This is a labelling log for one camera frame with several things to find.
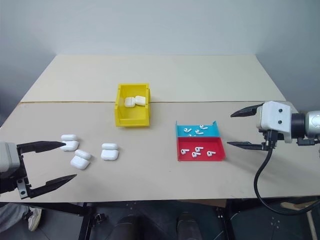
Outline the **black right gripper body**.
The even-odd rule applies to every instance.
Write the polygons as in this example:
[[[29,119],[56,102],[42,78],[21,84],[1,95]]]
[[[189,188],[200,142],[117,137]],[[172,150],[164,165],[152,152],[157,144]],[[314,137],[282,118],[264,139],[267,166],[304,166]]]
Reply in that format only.
[[[262,142],[262,150],[271,150],[274,149],[278,141],[278,131],[277,130],[259,130],[262,133],[265,142]]]

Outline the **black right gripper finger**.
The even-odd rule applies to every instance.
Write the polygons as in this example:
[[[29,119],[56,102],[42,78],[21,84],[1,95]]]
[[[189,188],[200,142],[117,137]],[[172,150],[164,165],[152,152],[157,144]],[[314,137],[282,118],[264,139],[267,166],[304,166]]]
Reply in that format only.
[[[263,144],[253,144],[248,141],[228,141],[227,144],[245,149],[245,150],[264,150]]]
[[[231,118],[235,117],[249,117],[254,116],[257,113],[257,109],[261,107],[263,104],[257,104],[252,106],[247,106],[245,108],[242,108],[230,115]]]

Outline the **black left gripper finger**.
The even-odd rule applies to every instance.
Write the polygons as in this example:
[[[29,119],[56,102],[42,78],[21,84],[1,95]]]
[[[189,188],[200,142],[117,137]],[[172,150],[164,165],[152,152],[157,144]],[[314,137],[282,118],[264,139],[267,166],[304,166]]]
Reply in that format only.
[[[41,195],[44,195],[46,193],[52,192],[63,186],[64,184],[68,183],[71,181],[73,178],[75,178],[77,174],[71,174],[63,177],[59,177],[50,181],[47,181],[45,185],[34,188],[34,189],[29,189],[29,197],[30,198],[35,198]]]
[[[41,152],[57,149],[65,145],[66,143],[59,142],[59,141],[35,141],[35,142],[18,144],[17,151],[19,154],[24,154],[29,152],[41,153]]]

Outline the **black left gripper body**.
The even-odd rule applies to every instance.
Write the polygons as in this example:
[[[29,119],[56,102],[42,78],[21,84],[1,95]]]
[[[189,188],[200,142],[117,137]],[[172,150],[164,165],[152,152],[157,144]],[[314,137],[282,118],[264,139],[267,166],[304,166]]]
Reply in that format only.
[[[0,145],[0,193],[18,189],[20,198],[30,197],[30,188],[23,153],[18,153],[18,145]]]

